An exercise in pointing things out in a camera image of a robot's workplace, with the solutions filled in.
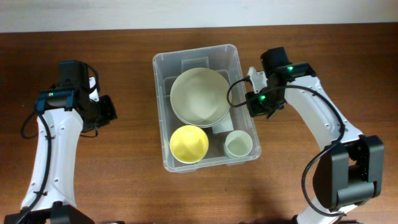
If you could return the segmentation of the white label inside bin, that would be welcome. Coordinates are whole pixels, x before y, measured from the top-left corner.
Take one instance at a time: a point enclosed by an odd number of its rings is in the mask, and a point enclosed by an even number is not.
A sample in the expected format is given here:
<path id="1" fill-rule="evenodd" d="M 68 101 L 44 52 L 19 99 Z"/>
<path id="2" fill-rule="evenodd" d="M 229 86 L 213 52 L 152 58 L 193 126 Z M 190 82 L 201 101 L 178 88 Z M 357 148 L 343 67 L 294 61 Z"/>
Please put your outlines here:
<path id="1" fill-rule="evenodd" d="M 233 121 L 230 113 L 228 113 L 220 122 L 211 127 L 213 134 L 225 133 L 233 131 Z"/>

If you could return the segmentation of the cream cup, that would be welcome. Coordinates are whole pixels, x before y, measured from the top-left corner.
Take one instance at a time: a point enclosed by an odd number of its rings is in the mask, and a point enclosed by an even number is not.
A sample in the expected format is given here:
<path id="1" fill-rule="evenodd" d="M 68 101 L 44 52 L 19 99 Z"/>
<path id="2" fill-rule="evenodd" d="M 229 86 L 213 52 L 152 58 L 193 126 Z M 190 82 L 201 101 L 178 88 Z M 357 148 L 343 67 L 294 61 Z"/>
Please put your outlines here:
<path id="1" fill-rule="evenodd" d="M 230 132 L 224 141 L 224 153 L 228 157 L 244 157 L 252 150 L 251 136 L 241 130 Z"/>

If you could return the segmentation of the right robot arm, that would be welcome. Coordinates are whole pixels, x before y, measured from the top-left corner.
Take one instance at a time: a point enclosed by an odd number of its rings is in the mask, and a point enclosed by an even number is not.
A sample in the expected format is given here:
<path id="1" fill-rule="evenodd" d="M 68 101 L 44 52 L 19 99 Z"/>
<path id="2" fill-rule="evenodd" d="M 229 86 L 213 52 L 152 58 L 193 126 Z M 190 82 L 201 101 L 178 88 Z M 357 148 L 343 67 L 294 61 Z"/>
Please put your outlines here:
<path id="1" fill-rule="evenodd" d="M 247 95 L 253 115 L 272 113 L 285 103 L 304 120 L 320 147 L 306 166 L 302 182 L 316 164 L 314 199 L 294 216 L 292 223 L 338 223 L 348 212 L 381 193 L 384 145 L 377 136 L 355 128 L 327 96 L 307 63 L 264 63 L 264 71 L 251 67 L 247 80 L 254 90 Z"/>

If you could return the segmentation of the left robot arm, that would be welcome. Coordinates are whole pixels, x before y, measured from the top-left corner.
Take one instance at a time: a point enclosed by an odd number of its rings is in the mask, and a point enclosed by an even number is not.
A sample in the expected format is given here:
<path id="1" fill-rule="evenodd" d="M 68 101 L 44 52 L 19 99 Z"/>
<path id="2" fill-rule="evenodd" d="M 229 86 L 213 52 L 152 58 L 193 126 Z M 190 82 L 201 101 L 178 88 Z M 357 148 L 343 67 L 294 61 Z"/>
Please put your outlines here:
<path id="1" fill-rule="evenodd" d="M 76 207 L 76 149 L 87 131 L 117 118 L 111 98 L 97 90 L 47 90 L 39 94 L 34 114 L 39 132 L 30 186 L 20 212 L 6 215 L 5 223 L 93 223 Z"/>

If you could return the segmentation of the yellow small bowl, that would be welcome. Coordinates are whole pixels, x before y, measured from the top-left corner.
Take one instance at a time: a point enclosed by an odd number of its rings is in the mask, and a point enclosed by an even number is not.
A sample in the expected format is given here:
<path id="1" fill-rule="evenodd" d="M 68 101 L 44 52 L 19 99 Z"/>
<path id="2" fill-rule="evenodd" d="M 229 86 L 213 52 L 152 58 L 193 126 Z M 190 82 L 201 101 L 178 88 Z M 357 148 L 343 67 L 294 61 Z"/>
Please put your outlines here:
<path id="1" fill-rule="evenodd" d="M 176 160 L 184 164 L 194 164 L 202 160 L 208 149 L 208 136 L 197 126 L 181 126 L 171 135 L 170 151 Z"/>

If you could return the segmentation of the cream bowl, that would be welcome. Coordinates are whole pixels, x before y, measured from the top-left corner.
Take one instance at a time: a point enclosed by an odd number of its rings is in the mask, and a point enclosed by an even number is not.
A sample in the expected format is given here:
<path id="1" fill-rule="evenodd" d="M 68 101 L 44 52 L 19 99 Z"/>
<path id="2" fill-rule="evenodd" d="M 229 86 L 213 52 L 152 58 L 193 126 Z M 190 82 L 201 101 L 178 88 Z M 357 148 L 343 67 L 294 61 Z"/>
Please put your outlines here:
<path id="1" fill-rule="evenodd" d="M 231 108 L 229 83 L 209 68 L 192 68 L 180 74 L 170 90 L 170 104 L 182 122 L 202 128 L 219 123 Z"/>

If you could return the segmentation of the clear plastic storage bin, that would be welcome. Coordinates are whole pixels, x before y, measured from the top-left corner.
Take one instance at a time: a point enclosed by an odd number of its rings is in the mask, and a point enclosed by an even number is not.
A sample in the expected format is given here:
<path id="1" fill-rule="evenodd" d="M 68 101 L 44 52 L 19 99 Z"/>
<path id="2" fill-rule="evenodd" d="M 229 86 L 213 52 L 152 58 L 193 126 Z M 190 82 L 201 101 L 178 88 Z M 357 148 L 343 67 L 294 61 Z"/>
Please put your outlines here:
<path id="1" fill-rule="evenodd" d="M 174 158 L 170 151 L 172 133 L 183 126 L 172 110 L 170 90 L 176 78 L 183 72 L 197 67 L 209 68 L 220 73 L 232 84 L 243 78 L 237 48 L 232 44 L 217 45 L 199 49 L 159 53 L 153 58 L 156 84 L 157 107 L 159 113 L 162 158 L 169 172 L 191 172 L 197 169 L 224 164 L 242 164 L 260 157 L 262 149 L 257 135 L 254 120 L 245 106 L 231 108 L 230 115 L 234 130 L 247 132 L 253 142 L 251 152 L 244 157 L 228 157 L 224 154 L 224 141 L 231 132 L 213 134 L 212 128 L 205 128 L 209 139 L 206 156 L 195 164 L 184 164 Z"/>

